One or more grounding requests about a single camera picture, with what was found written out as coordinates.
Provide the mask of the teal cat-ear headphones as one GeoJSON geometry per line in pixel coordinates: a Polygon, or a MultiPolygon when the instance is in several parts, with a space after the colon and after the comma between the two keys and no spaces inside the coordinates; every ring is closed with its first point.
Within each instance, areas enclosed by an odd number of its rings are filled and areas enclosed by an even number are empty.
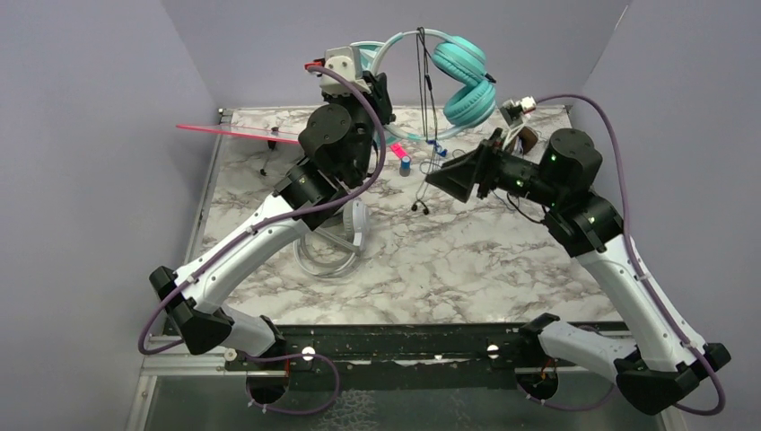
{"type": "Polygon", "coordinates": [[[393,136],[412,141],[450,139],[491,117],[496,110],[496,81],[488,71],[484,50],[466,38],[418,27],[385,40],[355,41],[351,46],[360,52],[362,69],[379,73],[390,51],[409,38],[419,49],[421,107],[436,125],[417,133],[389,125],[393,136]]]}

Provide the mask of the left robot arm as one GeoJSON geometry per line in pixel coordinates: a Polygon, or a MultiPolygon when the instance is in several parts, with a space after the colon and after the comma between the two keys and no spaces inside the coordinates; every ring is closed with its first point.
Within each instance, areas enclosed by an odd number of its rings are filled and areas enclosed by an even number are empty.
{"type": "Polygon", "coordinates": [[[148,280],[194,356],[215,347],[247,353],[268,369],[282,356],[283,338],[265,315],[229,310],[226,299],[287,245],[314,231],[379,178],[387,155],[385,127],[394,119],[388,77],[363,70],[348,79],[324,66],[309,71],[338,85],[321,87],[324,103],[298,136],[303,157],[243,224],[205,254],[148,280]]]}

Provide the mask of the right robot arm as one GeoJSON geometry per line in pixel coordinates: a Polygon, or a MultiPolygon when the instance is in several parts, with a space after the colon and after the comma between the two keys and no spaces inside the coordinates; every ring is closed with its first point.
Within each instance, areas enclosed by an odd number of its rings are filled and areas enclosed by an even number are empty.
{"type": "Polygon", "coordinates": [[[555,131],[538,163],[505,151],[494,132],[479,146],[425,178],[459,201],[500,189],[542,206],[542,223],[596,280],[630,332],[616,340],[545,313],[520,328],[517,353],[527,364],[560,359],[613,383],[637,410],[656,415],[677,406],[730,362],[678,314],[626,236],[624,219],[592,187],[602,156],[575,128],[555,131]]]}

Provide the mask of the black wired earbuds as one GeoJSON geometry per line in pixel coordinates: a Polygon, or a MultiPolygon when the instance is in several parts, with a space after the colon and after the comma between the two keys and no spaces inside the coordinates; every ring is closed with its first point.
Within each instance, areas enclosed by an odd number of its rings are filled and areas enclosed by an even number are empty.
{"type": "Polygon", "coordinates": [[[426,34],[423,27],[416,29],[416,61],[418,72],[419,99],[421,110],[421,125],[423,127],[424,141],[431,147],[431,154],[421,162],[423,180],[416,193],[413,210],[421,209],[424,216],[430,214],[430,209],[424,199],[429,189],[425,177],[439,166],[439,142],[438,142],[438,116],[436,113],[435,99],[433,96],[433,84],[430,76],[430,54],[426,44],[426,34]]]}

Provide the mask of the white grey over-ear headphones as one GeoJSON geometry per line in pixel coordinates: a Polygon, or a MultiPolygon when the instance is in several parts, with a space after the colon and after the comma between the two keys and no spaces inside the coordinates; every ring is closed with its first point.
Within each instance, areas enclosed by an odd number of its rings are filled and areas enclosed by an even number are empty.
{"type": "Polygon", "coordinates": [[[293,256],[299,267],[307,274],[319,278],[342,277],[348,273],[363,256],[370,232],[369,208],[361,199],[356,198],[343,206],[342,236],[333,234],[325,228],[318,227],[313,233],[347,252],[347,255],[338,261],[323,262],[314,258],[307,251],[304,238],[297,239],[293,243],[293,256]]]}

